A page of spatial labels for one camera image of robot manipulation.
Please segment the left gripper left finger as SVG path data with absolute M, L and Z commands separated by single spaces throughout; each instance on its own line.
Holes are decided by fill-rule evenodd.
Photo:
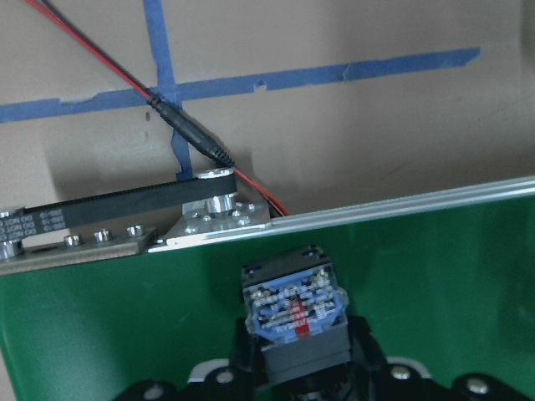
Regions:
M 234 323 L 228 358 L 198 363 L 191 370 L 194 400 L 254 400 L 260 367 L 257 339 L 246 328 L 246 319 Z

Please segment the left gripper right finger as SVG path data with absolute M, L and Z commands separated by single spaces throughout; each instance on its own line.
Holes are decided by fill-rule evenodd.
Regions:
M 387 358 L 367 321 L 348 317 L 354 400 L 429 400 L 429 372 L 415 360 Z

